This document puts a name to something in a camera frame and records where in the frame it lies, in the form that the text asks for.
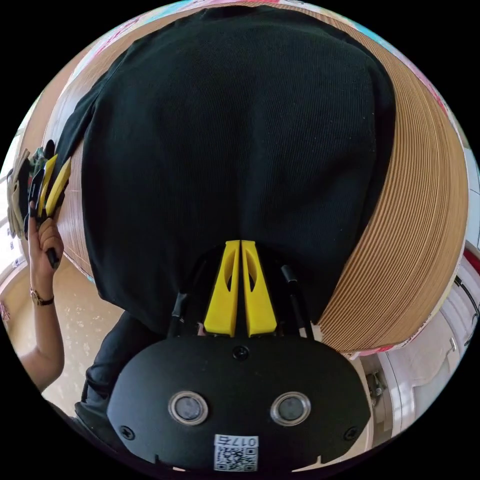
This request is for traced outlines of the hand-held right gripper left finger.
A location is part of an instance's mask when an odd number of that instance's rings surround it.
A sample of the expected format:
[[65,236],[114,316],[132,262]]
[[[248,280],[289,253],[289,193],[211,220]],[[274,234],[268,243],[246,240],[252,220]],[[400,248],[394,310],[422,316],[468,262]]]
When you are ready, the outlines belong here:
[[240,241],[227,241],[203,322],[210,335],[235,334],[240,271]]

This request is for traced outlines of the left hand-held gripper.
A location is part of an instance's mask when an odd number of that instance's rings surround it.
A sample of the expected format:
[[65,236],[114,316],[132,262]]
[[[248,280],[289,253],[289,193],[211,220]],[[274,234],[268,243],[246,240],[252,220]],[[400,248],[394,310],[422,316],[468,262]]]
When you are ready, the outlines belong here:
[[36,157],[39,169],[31,179],[27,203],[30,204],[30,202],[34,202],[36,224],[40,227],[47,218],[53,218],[55,216],[61,196],[70,179],[71,158],[68,158],[61,167],[47,196],[49,183],[58,157],[55,155],[54,141],[47,141],[44,147],[37,149],[34,156]]

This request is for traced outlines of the person's left hand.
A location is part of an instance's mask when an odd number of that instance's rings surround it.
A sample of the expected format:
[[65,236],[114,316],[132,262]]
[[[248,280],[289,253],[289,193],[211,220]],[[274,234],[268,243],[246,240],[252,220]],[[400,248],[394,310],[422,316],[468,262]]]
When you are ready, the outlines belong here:
[[54,297],[53,279],[57,270],[52,266],[47,252],[53,249],[58,260],[62,259],[64,244],[57,227],[58,215],[49,217],[37,226],[37,210],[34,202],[29,203],[28,252],[30,265],[30,287],[39,298],[48,301]]

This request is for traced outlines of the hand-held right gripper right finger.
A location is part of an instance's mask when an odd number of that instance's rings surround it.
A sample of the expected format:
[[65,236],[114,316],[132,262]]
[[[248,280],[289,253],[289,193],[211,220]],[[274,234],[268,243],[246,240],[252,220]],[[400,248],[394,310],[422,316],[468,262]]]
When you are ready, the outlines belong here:
[[273,334],[277,321],[254,241],[241,241],[246,328],[249,337]]

